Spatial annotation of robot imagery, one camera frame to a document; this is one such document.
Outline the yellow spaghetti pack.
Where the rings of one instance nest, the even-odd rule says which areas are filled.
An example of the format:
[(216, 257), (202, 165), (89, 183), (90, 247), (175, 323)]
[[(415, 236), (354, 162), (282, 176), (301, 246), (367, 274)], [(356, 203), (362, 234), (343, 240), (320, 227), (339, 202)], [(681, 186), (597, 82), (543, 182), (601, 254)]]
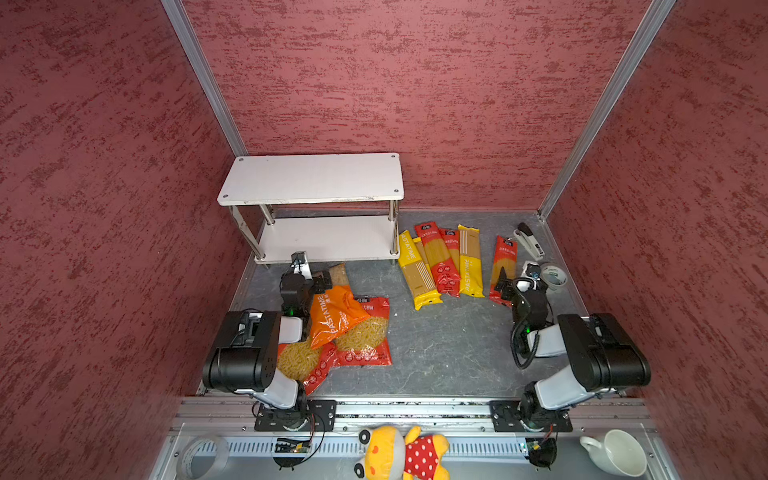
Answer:
[(426, 267), (429, 267), (429, 262), (428, 262), (428, 259), (427, 259), (427, 256), (426, 256), (426, 252), (425, 252), (425, 249), (424, 249), (424, 245), (423, 245), (423, 242), (422, 242), (421, 238), (420, 237), (414, 237), (413, 238), (413, 243), (414, 243), (414, 246), (416, 247), (416, 250), (419, 253), (419, 256), (421, 258), (422, 263)]
[(442, 304), (441, 294), (421, 255), (421, 241), (416, 241), (410, 232), (405, 230), (399, 234), (398, 242), (398, 264), (411, 293), (414, 309), (419, 311), (428, 305)]
[(483, 298), (480, 230), (459, 225), (458, 231), (460, 237), (460, 292), (470, 297)]

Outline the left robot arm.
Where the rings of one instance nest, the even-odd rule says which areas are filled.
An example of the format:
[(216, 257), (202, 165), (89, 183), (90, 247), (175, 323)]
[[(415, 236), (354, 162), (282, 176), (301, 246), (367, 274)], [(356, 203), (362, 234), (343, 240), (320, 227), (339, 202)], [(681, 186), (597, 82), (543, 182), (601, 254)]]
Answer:
[(281, 276), (279, 311), (227, 312), (202, 367), (205, 388), (251, 396), (280, 420), (310, 417), (307, 395), (335, 366), (337, 348), (311, 347), (310, 307), (333, 280), (327, 270), (307, 271), (294, 264)]

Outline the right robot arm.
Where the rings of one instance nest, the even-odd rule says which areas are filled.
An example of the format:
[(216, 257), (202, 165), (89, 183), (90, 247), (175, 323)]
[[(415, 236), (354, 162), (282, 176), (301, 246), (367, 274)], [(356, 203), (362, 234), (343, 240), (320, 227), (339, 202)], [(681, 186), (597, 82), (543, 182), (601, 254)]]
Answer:
[(562, 314), (552, 320), (545, 282), (511, 278), (504, 269), (494, 291), (513, 309), (510, 350), (518, 369), (529, 368), (537, 358), (568, 359), (558, 372), (527, 384), (518, 401), (492, 403), (495, 418), (541, 431), (557, 427), (579, 403), (650, 383), (647, 358), (613, 315)]

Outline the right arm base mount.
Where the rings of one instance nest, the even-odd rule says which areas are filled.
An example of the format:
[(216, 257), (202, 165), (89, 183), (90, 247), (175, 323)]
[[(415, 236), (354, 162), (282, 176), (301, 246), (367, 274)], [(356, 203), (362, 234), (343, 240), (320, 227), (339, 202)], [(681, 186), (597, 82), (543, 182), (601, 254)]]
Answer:
[(536, 403), (492, 400), (490, 418), (497, 433), (570, 433), (573, 426), (566, 409), (547, 410)]

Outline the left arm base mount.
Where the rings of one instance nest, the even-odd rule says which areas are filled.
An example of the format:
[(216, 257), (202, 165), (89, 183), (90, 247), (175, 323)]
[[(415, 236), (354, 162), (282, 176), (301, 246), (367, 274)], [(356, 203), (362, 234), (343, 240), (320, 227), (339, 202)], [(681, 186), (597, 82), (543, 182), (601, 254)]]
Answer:
[(289, 409), (261, 405), (256, 413), (254, 430), (269, 433), (330, 432), (334, 428), (338, 402), (302, 399)]

